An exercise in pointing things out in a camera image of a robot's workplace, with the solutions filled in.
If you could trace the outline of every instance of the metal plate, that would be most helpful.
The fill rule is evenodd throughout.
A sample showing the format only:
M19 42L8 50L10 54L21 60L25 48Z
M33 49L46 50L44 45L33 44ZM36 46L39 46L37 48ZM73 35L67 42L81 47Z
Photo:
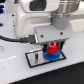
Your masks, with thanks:
M43 57L43 51L42 50L26 53L26 58L28 60L28 64L29 64L30 68L51 63L50 61L46 60ZM57 61L64 60L64 59L66 59L66 57L61 52L60 59Z
M59 42L70 38L72 34L71 24L65 30L58 30L53 25L36 27L36 36L39 44Z

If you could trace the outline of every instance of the screw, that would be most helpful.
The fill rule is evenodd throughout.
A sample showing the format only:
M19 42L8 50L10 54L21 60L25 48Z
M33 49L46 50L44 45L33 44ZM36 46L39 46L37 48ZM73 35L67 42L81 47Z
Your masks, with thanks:
M61 35L63 35L63 32L60 32Z
M44 36L43 35L41 35L41 38L43 38Z
M12 14L12 16L14 16L14 14Z
M2 69L4 69L4 68L2 68Z
M3 23L0 23L0 26L3 26Z

